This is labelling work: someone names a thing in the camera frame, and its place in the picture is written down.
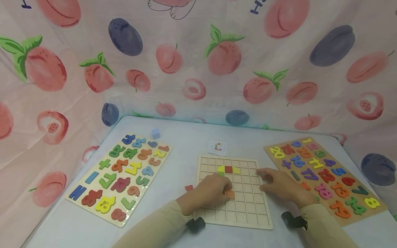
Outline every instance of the yellow wooden piece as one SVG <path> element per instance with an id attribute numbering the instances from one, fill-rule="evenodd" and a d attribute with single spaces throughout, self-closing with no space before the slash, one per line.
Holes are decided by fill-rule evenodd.
<path id="1" fill-rule="evenodd" d="M 138 173 L 138 169 L 142 168 L 142 163 L 131 163 L 130 166 L 132 166 L 132 169 L 125 169 L 125 171 L 135 176 Z"/>
<path id="2" fill-rule="evenodd" d="M 95 210 L 101 213 L 108 213 L 115 203 L 115 196 L 112 196 L 111 198 L 104 196 L 102 200 L 95 206 Z"/>
<path id="3" fill-rule="evenodd" d="M 225 166 L 219 167 L 216 172 L 225 172 Z"/>

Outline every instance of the number puzzle board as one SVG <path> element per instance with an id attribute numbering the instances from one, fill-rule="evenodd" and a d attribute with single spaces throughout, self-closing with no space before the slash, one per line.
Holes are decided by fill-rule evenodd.
<path id="1" fill-rule="evenodd" d="M 266 195 L 259 190 L 261 178 L 256 174 L 256 160 L 201 156 L 197 167 L 197 184 L 207 175 L 218 173 L 230 179 L 235 193 L 234 200 L 198 209 L 197 217 L 212 224 L 273 229 Z"/>
<path id="2" fill-rule="evenodd" d="M 65 198 L 123 227 L 163 166 L 172 147 L 128 134 Z"/>
<path id="3" fill-rule="evenodd" d="M 314 194 L 341 226 L 387 210 L 372 191 L 311 137 L 264 149 L 277 168 Z"/>

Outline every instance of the colorful number piece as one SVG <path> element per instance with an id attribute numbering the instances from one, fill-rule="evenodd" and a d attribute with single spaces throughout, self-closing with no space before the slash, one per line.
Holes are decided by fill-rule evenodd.
<path id="1" fill-rule="evenodd" d="M 318 169 L 323 167 L 324 165 L 322 163 L 320 163 L 320 161 L 316 158 L 312 158 L 312 160 L 309 161 L 310 164 L 312 163 L 316 163 L 317 165 L 313 166 L 314 169 Z"/>
<path id="2" fill-rule="evenodd" d="M 121 193 L 130 184 L 130 182 L 131 182 L 131 178 L 129 177 L 127 177 L 126 179 L 118 178 L 117 181 L 112 185 L 110 190 L 111 191 L 116 190 L 117 192 Z"/>
<path id="3" fill-rule="evenodd" d="M 135 205 L 136 201 L 132 200 L 129 202 L 125 197 L 123 197 L 123 199 L 121 200 L 121 203 L 123 204 L 123 206 L 125 208 L 127 208 L 128 210 L 131 210 L 132 207 Z"/>
<path id="4" fill-rule="evenodd" d="M 152 165 L 152 166 L 159 166 L 160 163 L 161 163 L 160 160 L 154 161 L 154 158 L 150 158 L 149 159 L 149 164 Z"/>
<path id="5" fill-rule="evenodd" d="M 287 167 L 288 169 L 291 169 L 291 162 L 287 162 L 286 160 L 283 160 L 283 164 L 282 164 L 282 166 L 283 167 Z"/>
<path id="6" fill-rule="evenodd" d="M 170 148 L 168 146 L 159 146 L 158 149 L 168 152 Z"/>
<path id="7" fill-rule="evenodd" d="M 106 173 L 103 177 L 108 179 L 108 181 L 106 182 L 105 179 L 101 178 L 99 179 L 99 183 L 103 188 L 107 189 L 116 180 L 116 173 L 111 175 Z"/>
<path id="8" fill-rule="evenodd" d="M 365 198 L 364 201 L 365 204 L 367 204 L 367 206 L 372 209 L 375 209 L 380 206 L 380 202 L 375 198 Z"/>
<path id="9" fill-rule="evenodd" d="M 143 138 L 143 139 L 137 138 L 137 141 L 132 143 L 132 147 L 141 148 L 142 147 L 142 143 L 143 144 L 146 143 L 146 138 Z"/>
<path id="10" fill-rule="evenodd" d="M 91 175 L 84 181 L 86 184 L 90 184 L 93 182 L 93 180 L 99 175 L 98 172 L 94 171 L 91 173 Z"/>
<path id="11" fill-rule="evenodd" d="M 287 155 L 291 155 L 292 153 L 295 153 L 295 150 L 289 144 L 282 146 L 281 149 L 283 149 L 283 152 Z"/>
<path id="12" fill-rule="evenodd" d="M 350 192 L 345 187 L 343 187 L 343 184 L 341 184 L 340 182 L 336 182 L 336 184 L 332 185 L 331 188 L 340 198 L 346 198 L 350 195 Z"/>
<path id="13" fill-rule="evenodd" d="M 324 169 L 323 171 L 320 171 L 318 173 L 319 176 L 324 180 L 324 182 L 329 183 L 329 181 L 333 182 L 335 181 L 334 175 L 332 175 L 327 169 Z"/>
<path id="14" fill-rule="evenodd" d="M 345 203 L 346 205 L 351 206 L 351 208 L 354 210 L 354 214 L 356 215 L 362 215 L 363 213 L 367 212 L 367 209 L 364 206 L 358 205 L 357 202 L 357 199 L 352 196 L 351 200 Z"/>
<path id="15" fill-rule="evenodd" d="M 356 193 L 356 194 L 365 194 L 365 195 L 369 195 L 368 191 L 366 191 L 366 190 L 364 189 L 363 186 L 361 186 L 361 185 L 358 186 L 358 189 L 359 189 L 359 190 L 353 189 L 351 192 Z"/>
<path id="16" fill-rule="evenodd" d="M 297 152 L 299 152 L 303 158 L 310 158 L 312 156 L 312 153 L 308 151 L 305 147 L 298 149 Z"/>
<path id="17" fill-rule="evenodd" d="M 166 156 L 166 154 L 167 154 L 166 152 L 162 152 L 160 150 L 156 150 L 156 152 L 154 153 L 153 156 L 159 157 L 159 158 L 164 158 Z"/>
<path id="18" fill-rule="evenodd" d="M 304 161 L 301 160 L 300 156 L 291 158 L 291 161 L 294 162 L 294 165 L 298 168 L 301 168 L 302 166 L 304 166 L 306 164 Z"/>
<path id="19" fill-rule="evenodd" d="M 95 206 L 95 210 L 101 213 L 108 213 L 115 203 L 115 196 L 112 196 L 111 198 L 104 196 L 102 200 Z"/>
<path id="20" fill-rule="evenodd" d="M 291 145 L 292 145 L 292 146 L 295 146 L 295 147 L 301 147 L 301 146 L 302 146 L 302 143 L 301 143 L 300 141 L 297 141 L 297 140 L 296 140 L 296 141 L 292 142 Z"/>
<path id="21" fill-rule="evenodd" d="M 75 190 L 69 195 L 69 199 L 73 198 L 73 201 L 76 201 L 86 190 L 86 187 L 83 187 L 81 185 L 77 186 Z"/>
<path id="22" fill-rule="evenodd" d="M 332 167 L 333 165 L 336 164 L 335 161 L 330 160 L 330 159 L 326 159 L 326 158 L 324 158 L 324 162 L 325 162 L 325 165 L 326 165 L 326 166 L 329 166 L 329 167 Z"/>
<path id="23" fill-rule="evenodd" d="M 142 149 L 141 153 L 138 154 L 138 159 L 146 160 L 148 158 L 148 155 L 152 155 L 152 149 L 149 150 Z"/>
<path id="24" fill-rule="evenodd" d="M 106 159 L 105 161 L 99 162 L 99 169 L 102 170 L 103 168 L 108 168 L 110 166 L 110 159 Z"/>
<path id="25" fill-rule="evenodd" d="M 301 175 L 306 175 L 306 174 L 310 174 L 307 176 L 304 176 L 304 178 L 309 179 L 309 180 L 316 180 L 318 181 L 318 177 L 316 176 L 316 174 L 311 170 L 311 169 L 307 169 L 306 171 L 302 171 Z"/>
<path id="26" fill-rule="evenodd" d="M 350 177 L 344 177 L 344 178 L 342 178 L 342 182 L 343 182 L 345 185 L 347 185 L 347 186 L 352 186 L 353 183 L 356 182 L 356 180 L 354 180 L 353 178 L 350 178 Z"/>
<path id="27" fill-rule="evenodd" d="M 84 198 L 81 200 L 81 204 L 84 206 L 92 207 L 96 203 L 96 200 L 100 199 L 101 197 L 101 189 L 98 191 L 90 190 L 90 192 L 88 192 L 88 195 L 84 196 Z"/>
<path id="28" fill-rule="evenodd" d="M 341 175 L 347 173 L 347 172 L 345 171 L 345 169 L 343 169 L 343 168 L 332 169 L 332 172 L 333 172 L 335 175 L 337 175 L 337 176 L 341 176 Z"/>
<path id="29" fill-rule="evenodd" d="M 347 208 L 345 208 L 342 204 L 342 202 L 340 201 L 336 201 L 336 203 L 330 205 L 330 209 L 336 209 L 338 210 L 338 212 L 335 212 L 335 214 L 337 216 L 339 216 L 340 218 L 344 218 L 344 219 L 348 219 L 351 217 L 351 213 L 349 212 L 349 210 Z"/>
<path id="30" fill-rule="evenodd" d="M 298 182 L 301 180 L 298 174 L 295 171 L 291 171 L 292 176 L 297 180 Z"/>
<path id="31" fill-rule="evenodd" d="M 129 194 L 130 196 L 138 197 L 141 195 L 141 192 L 139 191 L 139 188 L 137 186 L 131 186 L 128 188 L 127 194 Z"/>
<path id="32" fill-rule="evenodd" d="M 122 222 L 123 220 L 125 220 L 127 215 L 121 209 L 116 208 L 115 210 L 113 210 L 111 217 L 112 217 L 112 220 Z"/>
<path id="33" fill-rule="evenodd" d="M 142 170 L 142 175 L 151 177 L 154 175 L 154 172 L 150 166 L 146 166 L 146 168 Z"/>
<path id="34" fill-rule="evenodd" d="M 333 193 L 327 188 L 325 184 L 320 184 L 319 186 L 314 188 L 315 191 L 318 191 L 318 194 L 324 200 L 328 200 L 333 197 Z"/>
<path id="35" fill-rule="evenodd" d="M 124 144 L 129 145 L 132 143 L 133 140 L 135 140 L 135 135 L 126 135 L 125 138 L 123 138 L 121 141 Z"/>
<path id="36" fill-rule="evenodd" d="M 127 148 L 127 150 L 123 154 L 123 157 L 132 159 L 137 153 L 138 153 L 138 149 L 135 148 L 131 150 Z"/>
<path id="37" fill-rule="evenodd" d="M 119 173 L 120 172 L 123 172 L 123 166 L 127 166 L 128 165 L 128 160 L 117 160 L 117 163 L 115 163 L 113 166 L 112 166 L 112 171 L 118 171 Z"/>
<path id="38" fill-rule="evenodd" d="M 138 176 L 136 183 L 138 185 L 143 185 L 144 187 L 146 187 L 146 185 L 148 185 L 149 181 L 150 181 L 149 178 L 146 178 L 146 177 L 142 178 L 141 176 Z"/>
<path id="39" fill-rule="evenodd" d="M 112 158 L 117 158 L 121 152 L 125 150 L 125 147 L 121 147 L 120 145 L 116 145 L 113 148 L 113 151 L 109 152 L 109 156 Z"/>
<path id="40" fill-rule="evenodd" d="M 270 152 L 274 155 L 276 158 L 283 158 L 285 157 L 285 154 L 281 152 L 281 149 L 277 146 L 274 148 L 269 148 Z"/>
<path id="41" fill-rule="evenodd" d="M 132 169 L 125 169 L 125 171 L 131 175 L 136 175 L 138 173 L 138 169 L 142 168 L 142 163 L 131 163 L 129 164 L 130 166 L 132 166 Z"/>

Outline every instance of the white table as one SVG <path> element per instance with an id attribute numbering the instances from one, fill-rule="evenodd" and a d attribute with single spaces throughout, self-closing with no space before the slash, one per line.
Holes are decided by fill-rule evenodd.
<path id="1" fill-rule="evenodd" d="M 150 137 L 150 131 L 155 128 L 160 130 L 160 140 L 171 144 L 174 149 L 124 228 L 112 225 L 62 197 L 24 247 L 111 247 L 128 229 L 152 211 L 182 195 L 186 185 L 195 185 L 198 156 L 207 154 L 211 139 L 227 142 L 229 157 L 258 160 L 260 167 L 276 169 L 263 146 L 308 136 L 303 133 L 127 116 L 116 125 L 65 192 L 69 192 L 71 186 L 98 163 L 125 133 L 134 132 Z M 310 136 L 372 189 L 335 138 Z M 269 195 L 268 200 L 274 225 L 271 231 L 207 224 L 198 235 L 186 232 L 170 247 L 304 247 L 301 231 L 288 230 L 280 217 L 284 211 L 291 211 L 294 207 Z M 360 247 L 386 248 L 396 247 L 397 244 L 397 222 L 388 211 L 344 229 Z"/>

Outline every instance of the grid square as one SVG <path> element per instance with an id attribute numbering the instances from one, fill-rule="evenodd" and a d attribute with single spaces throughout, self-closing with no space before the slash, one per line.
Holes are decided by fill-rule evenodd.
<path id="1" fill-rule="evenodd" d="M 234 174 L 234 181 L 236 183 L 242 183 L 243 182 L 243 178 L 240 175 Z"/>
<path id="2" fill-rule="evenodd" d="M 200 170 L 201 170 L 201 171 L 208 171 L 208 165 L 206 165 L 206 164 L 200 164 Z"/>
<path id="3" fill-rule="evenodd" d="M 257 213 L 266 214 L 266 206 L 265 206 L 265 204 L 256 203 L 255 205 L 256 205 L 256 211 L 257 211 Z"/>
<path id="4" fill-rule="evenodd" d="M 260 185 L 260 181 L 259 181 L 259 177 L 251 177 L 251 183 L 252 184 L 256 184 L 256 185 Z"/>
<path id="5" fill-rule="evenodd" d="M 236 211 L 236 202 L 235 201 L 227 201 L 226 202 L 226 210 Z"/>
<path id="6" fill-rule="evenodd" d="M 244 192 L 252 192 L 252 185 L 250 184 L 243 184 Z"/>
<path id="7" fill-rule="evenodd" d="M 244 193 L 243 192 L 234 192 L 236 201 L 244 201 Z"/>
<path id="8" fill-rule="evenodd" d="M 208 158 L 208 164 L 216 165 L 216 159 L 215 158 Z"/>
<path id="9" fill-rule="evenodd" d="M 208 158 L 201 158 L 200 163 L 208 164 Z"/>
<path id="10" fill-rule="evenodd" d="M 234 189 L 234 191 L 243 191 L 243 184 L 242 183 L 234 183 L 233 189 Z"/>
<path id="11" fill-rule="evenodd" d="M 219 221 L 226 221 L 226 211 L 225 210 L 217 210 L 216 211 L 216 219 Z"/>
<path id="12" fill-rule="evenodd" d="M 233 166 L 240 167 L 240 161 L 239 160 L 233 160 Z"/>
<path id="13" fill-rule="evenodd" d="M 249 224 L 254 224 L 254 225 L 258 224 L 258 218 L 256 217 L 256 214 L 254 214 L 254 213 L 248 213 L 247 219 L 248 219 Z"/>
<path id="14" fill-rule="evenodd" d="M 216 166 L 214 166 L 214 165 L 209 165 L 209 166 L 208 166 L 208 171 L 209 171 L 209 172 L 216 172 Z"/>
<path id="15" fill-rule="evenodd" d="M 243 177 L 243 183 L 251 183 L 251 178 L 249 176 L 242 176 Z"/>
<path id="16" fill-rule="evenodd" d="M 215 209 L 205 209 L 205 218 L 206 219 L 216 219 Z"/>
<path id="17" fill-rule="evenodd" d="M 260 225 L 269 226 L 269 219 L 267 215 L 258 214 L 258 222 Z"/>
<path id="18" fill-rule="evenodd" d="M 255 194 L 255 202 L 257 203 L 265 203 L 263 200 L 263 195 L 262 194 Z"/>
<path id="19" fill-rule="evenodd" d="M 248 168 L 248 162 L 247 161 L 240 161 L 241 168 Z"/>
<path id="20" fill-rule="evenodd" d="M 237 222 L 236 212 L 226 211 L 226 218 L 229 222 Z"/>
<path id="21" fill-rule="evenodd" d="M 254 202 L 254 194 L 253 193 L 244 193 L 244 198 L 246 202 Z"/>
<path id="22" fill-rule="evenodd" d="M 257 168 L 256 162 L 253 162 L 253 161 L 248 162 L 248 167 L 256 169 Z"/>
<path id="23" fill-rule="evenodd" d="M 200 179 L 204 179 L 207 175 L 207 172 L 200 171 Z"/>
<path id="24" fill-rule="evenodd" d="M 256 213 L 255 204 L 254 203 L 246 202 L 245 203 L 245 208 L 247 209 L 247 212 L 249 212 L 249 213 Z"/>
<path id="25" fill-rule="evenodd" d="M 237 211 L 245 212 L 245 203 L 244 202 L 236 202 Z"/>
<path id="26" fill-rule="evenodd" d="M 247 214 L 246 213 L 237 212 L 237 222 L 247 223 Z"/>
<path id="27" fill-rule="evenodd" d="M 221 165 L 221 166 L 223 166 L 223 165 L 224 165 L 224 160 L 223 160 L 223 159 L 217 158 L 217 159 L 216 159 L 216 165 Z"/>

